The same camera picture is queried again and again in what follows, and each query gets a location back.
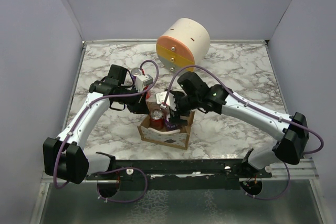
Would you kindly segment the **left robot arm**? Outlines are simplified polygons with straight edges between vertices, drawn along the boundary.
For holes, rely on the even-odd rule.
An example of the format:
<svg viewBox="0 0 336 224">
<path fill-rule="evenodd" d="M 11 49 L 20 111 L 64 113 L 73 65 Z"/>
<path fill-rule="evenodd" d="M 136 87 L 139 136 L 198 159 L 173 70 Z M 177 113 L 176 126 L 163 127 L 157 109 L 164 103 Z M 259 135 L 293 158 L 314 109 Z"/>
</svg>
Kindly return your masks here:
<svg viewBox="0 0 336 224">
<path fill-rule="evenodd" d="M 132 84 L 126 85 L 130 74 Z M 89 92 L 79 112 L 56 138 L 47 138 L 43 143 L 45 173 L 54 180 L 63 179 L 67 183 L 80 184 L 88 175 L 99 173 L 104 179 L 115 175 L 114 156 L 97 152 L 84 153 L 85 145 L 96 123 L 114 103 L 123 105 L 133 114 L 148 114 L 146 104 L 147 88 L 154 78 L 139 75 L 118 65 L 111 65 L 108 75 L 89 87 Z"/>
</svg>

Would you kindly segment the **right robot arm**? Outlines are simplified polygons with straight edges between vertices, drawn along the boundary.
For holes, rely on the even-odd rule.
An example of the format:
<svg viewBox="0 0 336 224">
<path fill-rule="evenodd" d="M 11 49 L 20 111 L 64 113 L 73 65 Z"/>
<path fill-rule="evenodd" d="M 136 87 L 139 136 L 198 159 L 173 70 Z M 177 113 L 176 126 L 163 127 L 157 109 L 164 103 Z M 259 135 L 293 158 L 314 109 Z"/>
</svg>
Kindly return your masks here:
<svg viewBox="0 0 336 224">
<path fill-rule="evenodd" d="M 273 141 L 260 148 L 252 148 L 245 155 L 241 171 L 254 177 L 266 166 L 285 162 L 297 165 L 305 151 L 309 133 L 306 117 L 279 113 L 245 100 L 236 93 L 230 94 L 220 84 L 209 87 L 196 73 L 185 72 L 178 80 L 182 91 L 170 91 L 167 99 L 173 123 L 183 124 L 181 116 L 191 110 L 215 112 L 242 120 L 269 134 Z"/>
</svg>

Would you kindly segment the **purple soda can front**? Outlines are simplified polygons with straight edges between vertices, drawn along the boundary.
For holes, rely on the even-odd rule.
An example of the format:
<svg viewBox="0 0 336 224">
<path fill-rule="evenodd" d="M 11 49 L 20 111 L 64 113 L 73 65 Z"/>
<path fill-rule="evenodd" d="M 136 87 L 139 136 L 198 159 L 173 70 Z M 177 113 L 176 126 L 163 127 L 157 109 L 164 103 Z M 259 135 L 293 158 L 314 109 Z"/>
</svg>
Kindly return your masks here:
<svg viewBox="0 0 336 224">
<path fill-rule="evenodd" d="M 173 124 L 170 122 L 169 114 L 167 114 L 164 118 L 164 125 L 167 132 L 179 133 L 181 131 L 181 128 L 177 124 Z"/>
</svg>

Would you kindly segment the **red soda can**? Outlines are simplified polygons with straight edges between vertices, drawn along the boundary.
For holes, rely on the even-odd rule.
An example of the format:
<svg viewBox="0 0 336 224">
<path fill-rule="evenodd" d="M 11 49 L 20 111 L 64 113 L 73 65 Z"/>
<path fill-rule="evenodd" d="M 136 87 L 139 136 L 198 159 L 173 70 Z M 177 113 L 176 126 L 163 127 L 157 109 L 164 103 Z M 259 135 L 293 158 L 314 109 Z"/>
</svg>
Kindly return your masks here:
<svg viewBox="0 0 336 224">
<path fill-rule="evenodd" d="M 164 121 L 163 121 L 164 113 L 162 110 L 154 109 L 150 112 L 150 127 L 156 130 L 163 129 Z"/>
</svg>

